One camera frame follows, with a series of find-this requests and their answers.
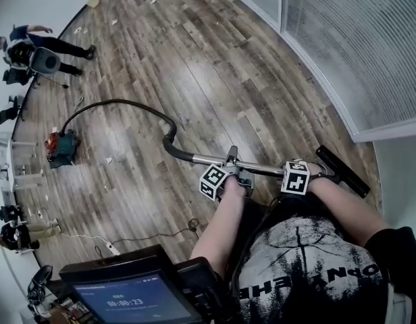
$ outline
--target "dark blue shirt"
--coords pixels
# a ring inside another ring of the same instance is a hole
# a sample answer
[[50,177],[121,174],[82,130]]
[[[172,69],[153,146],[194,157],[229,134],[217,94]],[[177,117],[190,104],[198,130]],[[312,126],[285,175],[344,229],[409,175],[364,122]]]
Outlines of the dark blue shirt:
[[30,34],[28,32],[28,25],[18,26],[10,33],[10,41],[23,40],[29,37],[36,47],[43,45],[43,37],[39,35]]

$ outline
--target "computer screen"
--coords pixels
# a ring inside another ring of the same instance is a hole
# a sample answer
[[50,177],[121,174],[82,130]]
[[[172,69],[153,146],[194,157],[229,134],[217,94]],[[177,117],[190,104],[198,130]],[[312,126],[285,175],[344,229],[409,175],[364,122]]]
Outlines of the computer screen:
[[74,289],[106,323],[155,323],[191,317],[158,274],[78,284]]

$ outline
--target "metal tube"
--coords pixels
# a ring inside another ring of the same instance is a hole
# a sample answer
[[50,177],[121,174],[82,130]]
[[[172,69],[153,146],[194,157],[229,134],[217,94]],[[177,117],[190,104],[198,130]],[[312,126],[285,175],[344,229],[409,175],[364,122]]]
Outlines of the metal tube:
[[[224,159],[221,159],[220,157],[212,157],[212,156],[204,156],[204,155],[193,155],[193,162],[194,163],[200,163],[203,165],[218,165],[222,166],[224,163]],[[258,165],[256,163],[249,163],[249,162],[242,162],[237,161],[236,166],[239,168],[246,169],[248,171],[251,171],[252,173],[259,173],[267,176],[277,176],[281,177],[284,174],[284,171],[282,168],[279,167],[272,167],[271,165]]]

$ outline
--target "vacuum cleaner hose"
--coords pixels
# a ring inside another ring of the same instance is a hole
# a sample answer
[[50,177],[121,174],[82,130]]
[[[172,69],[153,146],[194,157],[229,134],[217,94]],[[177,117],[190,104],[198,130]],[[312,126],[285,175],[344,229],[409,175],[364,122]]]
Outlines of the vacuum cleaner hose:
[[148,111],[149,113],[152,113],[154,115],[156,115],[157,117],[160,117],[161,119],[163,119],[165,122],[167,122],[169,124],[169,132],[163,137],[163,147],[165,148],[165,150],[172,155],[173,157],[176,157],[177,159],[181,159],[183,161],[187,161],[187,162],[192,162],[193,161],[193,155],[192,153],[188,153],[186,151],[180,150],[176,147],[173,146],[174,143],[174,139],[175,139],[175,135],[176,135],[176,124],[175,121],[172,120],[170,117],[168,117],[167,115],[164,115],[163,113],[160,113],[159,111],[156,111],[155,109],[148,107],[147,105],[143,105],[142,103],[138,103],[138,102],[134,102],[134,101],[129,101],[129,100],[124,100],[124,99],[112,99],[112,100],[106,100],[106,101],[101,101],[101,102],[96,102],[93,103],[91,105],[87,105],[86,107],[83,107],[82,109],[78,110],[77,112],[75,112],[71,117],[69,117],[67,119],[67,121],[64,123],[64,125],[62,126],[61,131],[59,132],[60,136],[63,136],[66,132],[66,128],[67,125],[79,114],[81,114],[82,112],[91,109],[93,107],[98,107],[100,105],[110,105],[112,103],[123,103],[125,105],[132,105],[141,109],[144,109],[146,111]]

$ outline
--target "white table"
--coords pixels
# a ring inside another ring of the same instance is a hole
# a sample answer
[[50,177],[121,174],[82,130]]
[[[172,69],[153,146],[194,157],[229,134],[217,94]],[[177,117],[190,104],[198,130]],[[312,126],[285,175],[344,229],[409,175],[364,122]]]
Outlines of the white table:
[[15,167],[14,167],[14,160],[13,160],[13,146],[33,146],[36,147],[37,143],[31,142],[14,142],[12,140],[8,141],[7,145],[7,166],[8,166],[8,181],[10,184],[10,191],[13,192],[14,190],[24,190],[27,188],[33,188],[39,186],[39,184],[27,184],[27,185],[19,185],[18,180],[35,180],[39,179],[43,176],[43,170],[39,174],[29,174],[29,175],[15,175]]

